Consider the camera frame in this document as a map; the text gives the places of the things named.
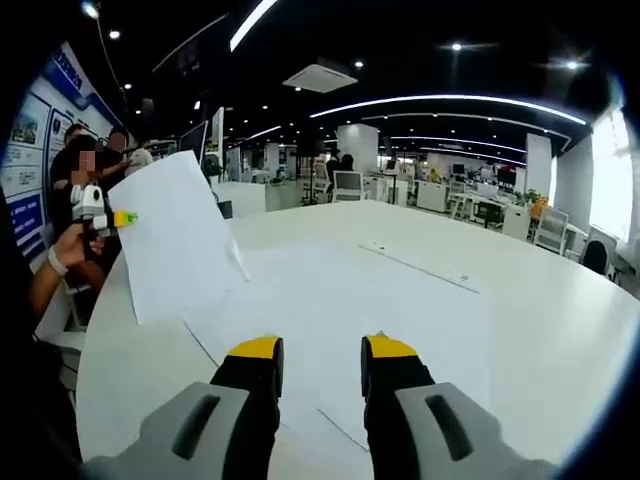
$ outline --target ceiling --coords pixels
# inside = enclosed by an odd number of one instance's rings
[[[613,96],[610,69],[589,29],[578,31],[564,15],[550,15],[552,4],[523,11],[521,5],[507,10],[485,2],[279,0],[231,53],[230,38],[258,3],[103,1],[104,43],[119,85],[130,83],[131,90],[118,88],[95,21],[86,18],[70,43],[127,127],[153,138],[180,135],[190,122],[195,125],[225,106],[232,108],[225,113],[229,144],[275,126],[282,128],[245,145],[335,139],[337,126],[349,121],[378,128],[381,138],[392,137],[399,151],[457,145],[473,154],[522,162],[523,153],[504,147],[526,150],[531,132],[548,136],[554,154],[560,154],[589,134],[589,124]],[[110,29],[121,37],[110,40]],[[452,50],[454,42],[462,45],[461,51]],[[348,68],[358,83],[326,94],[282,85],[318,57]],[[354,67],[357,60],[363,68]],[[570,70],[569,60],[582,66]],[[567,112],[587,125],[540,110],[474,100],[394,102],[309,118],[359,102],[430,94],[516,99]],[[153,100],[153,109],[142,109],[143,98]],[[196,111],[197,100],[202,107]],[[138,109],[141,115],[135,114]],[[407,136],[447,140],[393,138]],[[497,146],[453,141],[458,139]]]

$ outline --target white paper sheet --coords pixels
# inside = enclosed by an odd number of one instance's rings
[[[208,311],[245,283],[237,246],[193,152],[180,152],[109,191],[138,214],[119,230],[138,323]]]
[[[357,247],[248,252],[252,281],[185,319],[209,355],[264,334],[284,338],[282,422],[307,431],[322,409],[367,448],[360,341],[383,330],[414,347],[438,382],[490,408],[491,324],[481,295]]]

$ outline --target led light strip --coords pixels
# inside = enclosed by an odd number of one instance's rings
[[[521,127],[531,128],[533,130],[539,130],[543,133],[551,133],[552,135],[557,135],[559,137],[564,138],[566,141],[562,146],[561,150],[566,152],[567,147],[572,142],[572,138],[568,135],[565,135],[560,132],[556,132],[555,130],[549,130],[548,128],[539,127],[538,125],[532,125],[530,123],[518,122],[517,120],[509,120],[508,118],[500,118],[500,117],[489,117],[487,115],[471,115],[468,113],[441,113],[441,112],[429,112],[429,113],[390,113],[389,115],[375,115],[373,117],[362,117],[362,120],[381,120],[384,117],[460,117],[460,118],[478,118],[482,120],[489,120],[493,122],[504,122],[510,123],[511,125],[520,125]]]
[[[458,154],[461,153],[463,155],[474,155],[477,157],[495,158],[496,160],[500,160],[501,162],[515,163],[516,165],[524,165],[525,167],[527,166],[526,163],[516,162],[515,160],[507,160],[506,158],[494,157],[493,155],[483,155],[481,153],[465,152],[464,150],[458,151],[458,150],[450,150],[448,148],[432,148],[432,147],[420,147],[420,150],[436,150],[438,152],[452,152],[452,153],[458,153]]]
[[[253,140],[254,138],[258,138],[259,136],[264,135],[265,133],[275,132],[279,128],[282,128],[282,126],[278,125],[277,127],[270,128],[269,130],[265,130],[264,132],[256,133],[254,136],[247,138],[245,142],[248,142],[249,140]]]
[[[461,142],[461,143],[473,143],[474,145],[486,145],[488,147],[505,148],[507,150],[513,150],[514,152],[527,153],[526,150],[519,148],[507,147],[505,145],[496,145],[495,143],[474,142],[473,140],[461,140],[459,138],[440,138],[440,137],[391,137],[391,140],[439,140],[443,142]]]
[[[267,11],[273,7],[273,5],[278,0],[262,0],[260,4],[255,8],[253,12],[247,17],[247,19],[240,25],[240,28],[233,34],[231,37],[231,42],[229,42],[229,47],[233,52],[236,47],[240,44],[242,39],[249,33],[249,30],[253,28],[253,26],[258,23],[258,20],[262,18],[262,16],[267,13]]]
[[[587,122],[585,120],[582,120],[581,118],[574,117],[573,115],[569,115],[568,113],[564,113],[559,110],[554,110],[553,108],[543,107],[542,105],[537,105],[535,103],[522,102],[520,100],[512,100],[510,98],[485,97],[483,95],[443,95],[443,94],[412,95],[410,97],[392,97],[392,98],[383,98],[380,100],[371,100],[369,102],[354,103],[353,105],[345,105],[344,107],[338,107],[338,108],[333,108],[331,110],[326,110],[324,112],[314,113],[313,115],[310,116],[310,118],[317,118],[323,115],[329,115],[330,113],[343,112],[345,110],[351,110],[353,108],[369,107],[371,105],[382,105],[385,103],[394,103],[394,102],[412,102],[417,100],[480,100],[484,102],[505,103],[508,105],[515,105],[518,107],[526,107],[534,110],[540,110],[541,112],[549,113],[551,115],[556,115],[558,117],[571,120],[572,122],[579,123],[580,125],[587,124]]]

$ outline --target person in white shirt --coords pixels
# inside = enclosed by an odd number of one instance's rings
[[[129,157],[129,161],[131,164],[127,171],[125,172],[125,176],[131,175],[133,172],[140,170],[141,168],[146,167],[147,165],[151,165],[153,163],[153,156],[147,150],[147,147],[151,142],[147,139],[142,139],[138,142],[138,148],[134,150],[134,152]]]

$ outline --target wristband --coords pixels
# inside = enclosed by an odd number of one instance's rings
[[[56,255],[56,251],[53,246],[49,249],[49,263],[51,264],[51,267],[53,267],[55,272],[61,277],[64,277],[69,271],[69,269],[62,265],[62,263],[60,263],[60,260],[58,260],[58,256]]]

